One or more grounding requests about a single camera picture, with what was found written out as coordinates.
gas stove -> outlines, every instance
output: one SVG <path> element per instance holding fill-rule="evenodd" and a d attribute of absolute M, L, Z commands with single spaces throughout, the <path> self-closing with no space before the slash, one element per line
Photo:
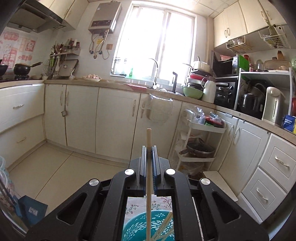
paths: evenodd
<path fill-rule="evenodd" d="M 15 75 L 14 78 L 6 78 L 3 79 L 2 76 L 0 76 L 0 82 L 9 82 L 9 81 L 17 81 L 17 80 L 28 80 L 29 76 L 28 75 Z"/>

water heater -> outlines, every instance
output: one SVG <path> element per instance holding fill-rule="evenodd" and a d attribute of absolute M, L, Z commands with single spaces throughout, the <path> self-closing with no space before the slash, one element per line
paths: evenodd
<path fill-rule="evenodd" d="M 113 33 L 121 11 L 120 2 L 100 3 L 89 26 L 92 34 L 103 34 L 106 30 Z"/>

metal bolt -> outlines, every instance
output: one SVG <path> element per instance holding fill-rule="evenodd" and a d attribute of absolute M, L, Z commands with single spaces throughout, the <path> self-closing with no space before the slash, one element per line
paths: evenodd
<path fill-rule="evenodd" d="M 174 175 L 176 171 L 173 168 L 166 169 L 165 172 L 169 175 Z"/>
<path fill-rule="evenodd" d="M 129 168 L 129 169 L 126 169 L 125 171 L 124 171 L 124 173 L 126 174 L 126 175 L 132 175 L 132 174 L 134 174 L 135 173 L 135 171 L 134 171 L 134 169 L 131 169 L 131 168 Z"/>
<path fill-rule="evenodd" d="M 99 184 L 99 180 L 98 179 L 91 179 L 90 181 L 89 181 L 89 184 L 91 185 L 91 186 L 96 186 L 96 185 L 98 185 Z"/>
<path fill-rule="evenodd" d="M 211 181 L 207 178 L 203 178 L 200 180 L 200 182 L 203 184 L 203 185 L 209 185 L 211 183 Z"/>

green bowl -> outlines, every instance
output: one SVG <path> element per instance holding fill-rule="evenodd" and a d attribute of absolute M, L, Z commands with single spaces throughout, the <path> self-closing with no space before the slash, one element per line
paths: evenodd
<path fill-rule="evenodd" d="M 203 92 L 198 90 L 198 89 L 195 89 L 195 88 L 192 88 L 192 87 L 187 87 L 187 86 L 184 86 L 183 87 L 183 92 L 184 92 L 184 95 L 186 97 L 189 97 L 189 98 L 194 98 L 194 99 L 200 99 L 202 97 L 202 94 Z"/>

window frame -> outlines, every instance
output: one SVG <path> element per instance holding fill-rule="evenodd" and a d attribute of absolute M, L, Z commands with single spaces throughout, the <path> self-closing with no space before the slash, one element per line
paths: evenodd
<path fill-rule="evenodd" d="M 112 74 L 112 70 L 114 68 L 114 60 L 115 60 L 115 58 L 117 56 L 117 53 L 118 53 L 118 49 L 119 49 L 119 46 L 120 46 L 120 42 L 121 42 L 121 39 L 122 39 L 124 29 L 126 27 L 126 23 L 130 19 L 131 14 L 133 12 L 133 9 L 135 7 L 138 7 L 137 16 L 140 14 L 141 9 L 143 9 L 143 8 L 152 8 L 152 9 L 159 9 L 159 10 L 164 11 L 163 22 L 162 22 L 162 26 L 161 26 L 162 35 L 159 38 L 158 45 L 157 45 L 157 51 L 156 51 L 156 54 L 155 54 L 155 57 L 154 57 L 154 59 L 159 63 L 158 72 L 160 72 L 160 70 L 161 70 L 161 61 L 163 59 L 163 53 L 165 51 L 165 44 L 164 43 L 165 43 L 165 39 L 166 39 L 166 29 L 168 27 L 169 19 L 170 19 L 170 16 L 171 16 L 172 13 L 179 14 L 179 15 L 184 15 L 184 16 L 189 17 L 189 18 L 192 19 L 192 25 L 191 25 L 192 42 L 191 42 L 191 45 L 190 45 L 191 46 L 191 49 L 190 49 L 191 50 L 190 63 L 193 61 L 194 53 L 195 53 L 196 37 L 197 37 L 197 30 L 196 30 L 196 28 L 197 28 L 197 15 L 196 14 L 194 14 L 194 13 L 188 11 L 188 10 L 180 9 L 178 7 L 174 7 L 174 6 L 163 4 L 163 3 L 146 2 L 146 1 L 132 1 L 131 5 L 130 5 L 130 7 L 128 9 L 128 12 L 126 14 L 126 17 L 124 19 L 124 22 L 123 22 L 123 25 L 122 25 L 122 28 L 121 28 L 121 31 L 120 31 L 120 34 L 119 34 L 119 38 L 118 38 L 118 41 L 117 41 L 117 44 L 116 44 L 115 54 L 114 54 L 112 67 L 111 67 L 111 72 L 110 72 L 111 76 L 117 76 L 118 77 L 118 75 L 113 75 Z M 147 81 L 147 82 L 153 82 L 154 78 L 155 78 L 155 74 L 156 74 L 156 66 L 154 65 L 150 79 L 143 78 L 141 80 Z M 165 85 L 172 85 L 172 81 L 163 80 L 163 79 L 160 79 L 159 77 L 157 78 L 157 83 L 165 84 Z"/>

